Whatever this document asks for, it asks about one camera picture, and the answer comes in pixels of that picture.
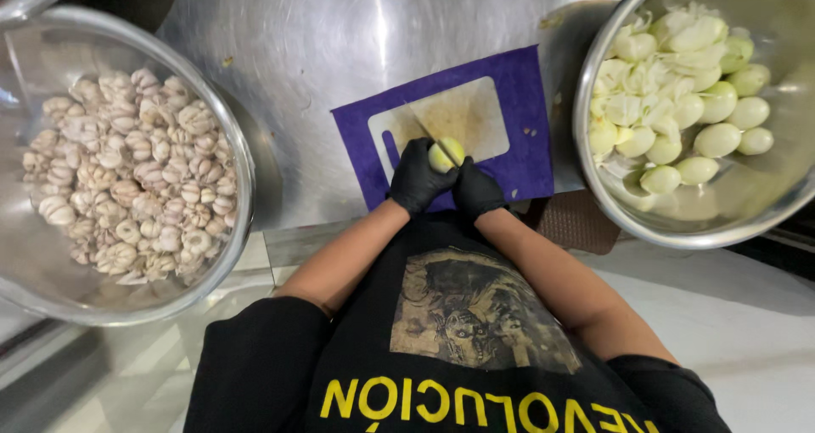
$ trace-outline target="black glove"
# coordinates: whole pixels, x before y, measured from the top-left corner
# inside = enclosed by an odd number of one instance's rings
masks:
[[[465,157],[459,168],[459,178],[453,187],[453,200],[455,206],[472,220],[490,210],[509,208],[504,199],[504,190],[494,178],[475,165],[472,157]]]
[[[427,151],[433,141],[429,138],[414,138],[407,143],[393,172],[391,192],[388,194],[414,217],[424,212],[436,196],[455,184],[458,171],[450,169],[446,174],[440,174],[430,168]]]

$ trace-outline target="bowl of onions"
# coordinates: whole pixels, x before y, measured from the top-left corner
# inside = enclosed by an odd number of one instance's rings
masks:
[[[586,181],[622,229],[710,249],[815,197],[813,0],[622,0],[574,107]]]
[[[0,52],[0,297],[88,325],[177,314],[243,251],[254,170],[228,105],[108,14],[45,11]]]

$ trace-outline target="forearm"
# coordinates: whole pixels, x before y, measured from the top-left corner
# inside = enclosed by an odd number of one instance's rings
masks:
[[[601,358],[636,353],[675,361],[603,279],[508,211],[487,212],[475,226],[517,266],[549,311]]]
[[[275,296],[294,296],[332,316],[410,214],[391,199],[346,229],[292,274]]]

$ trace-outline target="stainless steel counter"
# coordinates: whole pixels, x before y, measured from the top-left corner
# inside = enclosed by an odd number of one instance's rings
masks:
[[[583,188],[571,100],[586,49],[616,1],[175,0],[157,34],[271,133],[260,143],[270,144],[279,172],[259,166],[259,186],[282,177],[282,194],[259,199],[254,229],[295,228],[366,213],[329,110],[535,43],[556,191]]]

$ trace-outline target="knife blade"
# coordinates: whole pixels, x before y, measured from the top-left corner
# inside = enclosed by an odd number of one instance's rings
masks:
[[[436,138],[427,129],[427,126],[425,126],[424,123],[419,119],[419,116],[416,115],[416,112],[413,111],[413,108],[411,108],[410,104],[405,103],[404,107],[407,109],[407,113],[410,115],[411,120],[413,121],[413,123],[415,123],[416,125],[418,125],[422,129],[422,132],[424,132],[424,135],[426,135],[427,138],[429,138],[430,140],[433,140],[433,143],[437,144],[438,147],[441,148],[442,153],[444,153],[444,156],[447,157],[450,160],[450,162],[452,162],[453,168],[458,169],[459,168],[459,163],[455,160],[455,156],[453,156],[447,150],[447,147],[444,146],[444,143],[441,143],[438,140],[436,140]]]

